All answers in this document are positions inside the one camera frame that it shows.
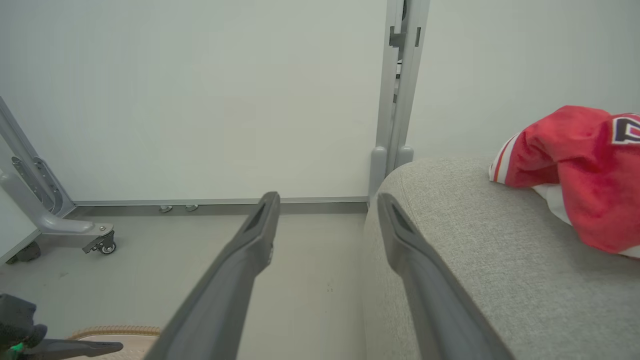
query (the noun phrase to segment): red jersey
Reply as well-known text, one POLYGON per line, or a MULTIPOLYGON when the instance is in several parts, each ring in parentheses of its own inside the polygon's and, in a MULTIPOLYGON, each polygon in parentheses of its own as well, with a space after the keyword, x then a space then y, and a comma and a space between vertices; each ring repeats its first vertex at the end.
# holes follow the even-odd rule
POLYGON ((640 115, 560 108, 509 139, 489 178, 534 188, 587 245, 640 258, 640 115))

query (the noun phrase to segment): metal frame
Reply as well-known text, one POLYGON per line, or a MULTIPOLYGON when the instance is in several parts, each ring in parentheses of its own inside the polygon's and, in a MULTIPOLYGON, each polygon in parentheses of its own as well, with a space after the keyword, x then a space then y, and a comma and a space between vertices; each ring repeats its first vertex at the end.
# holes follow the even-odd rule
POLYGON ((387 175, 395 168, 413 160, 413 149, 406 145, 406 134, 413 108, 415 85, 418 82, 418 69, 422 57, 429 4, 430 0, 407 0, 407 30, 404 38, 400 86, 387 157, 387 175))
POLYGON ((406 20, 403 23, 403 0, 387 3, 387 31, 383 52, 378 108, 376 147, 371 152, 369 202, 382 181, 395 168, 411 162, 413 149, 407 146, 406 134, 418 80, 422 56, 424 29, 430 0, 406 0, 406 20), (398 59, 402 59, 399 88, 396 87, 398 59))
MULTIPOLYGON (((0 176, 0 186, 18 205, 22 212, 37 227, 37 230, 23 239, 2 259, 15 255, 37 236, 64 235, 75 240, 87 241, 85 253, 100 250, 110 254, 115 250, 112 224, 96 224, 90 221, 68 220, 63 217, 76 208, 47 163, 35 151, 27 136, 22 132, 13 114, 0 97, 0 136, 4 138, 13 154, 14 169, 4 168, 0 176)), ((0 161, 7 167, 7 162, 0 161)))
POLYGON ((396 40, 402 37, 402 14, 403 0, 387 1, 380 100, 378 102, 378 130, 376 132, 376 146, 371 152, 369 173, 369 202, 372 201, 387 175, 387 156, 393 128, 394 88, 399 58, 399 48, 395 45, 396 40))
POLYGON ((38 155, 18 122, 0 96, 0 136, 13 151, 12 164, 29 185, 42 205, 53 215, 64 217, 74 208, 62 185, 53 175, 47 163, 38 155))

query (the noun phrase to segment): white wall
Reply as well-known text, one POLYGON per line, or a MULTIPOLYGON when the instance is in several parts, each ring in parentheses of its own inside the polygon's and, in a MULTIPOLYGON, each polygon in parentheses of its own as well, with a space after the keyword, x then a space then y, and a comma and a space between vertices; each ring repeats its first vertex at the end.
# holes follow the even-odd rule
POLYGON ((431 0, 416 158, 493 156, 566 104, 640 111, 640 1, 431 0))
POLYGON ((385 0, 5 0, 0 95, 74 201, 367 194, 385 0))

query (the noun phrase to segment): beige rug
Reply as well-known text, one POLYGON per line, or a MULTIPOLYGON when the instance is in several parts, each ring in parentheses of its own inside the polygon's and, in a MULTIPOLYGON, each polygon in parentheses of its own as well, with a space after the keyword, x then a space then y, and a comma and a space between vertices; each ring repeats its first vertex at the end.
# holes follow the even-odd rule
POLYGON ((160 335, 159 327, 144 326, 100 326, 81 330, 71 336, 71 340, 85 341, 117 341, 124 348, 111 354, 86 357, 78 356, 73 359, 93 360, 142 360, 147 351, 160 335))

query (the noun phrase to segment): gray fabric upholstery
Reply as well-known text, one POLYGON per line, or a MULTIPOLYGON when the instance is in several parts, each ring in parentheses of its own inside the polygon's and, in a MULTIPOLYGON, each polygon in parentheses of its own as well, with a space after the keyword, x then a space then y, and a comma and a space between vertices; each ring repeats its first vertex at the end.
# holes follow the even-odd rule
MULTIPOLYGON (((380 191, 398 199, 516 358, 640 358, 640 261, 581 243, 532 190, 490 183, 490 162, 415 161, 380 191)), ((375 202, 361 254, 368 360, 418 359, 375 202)))

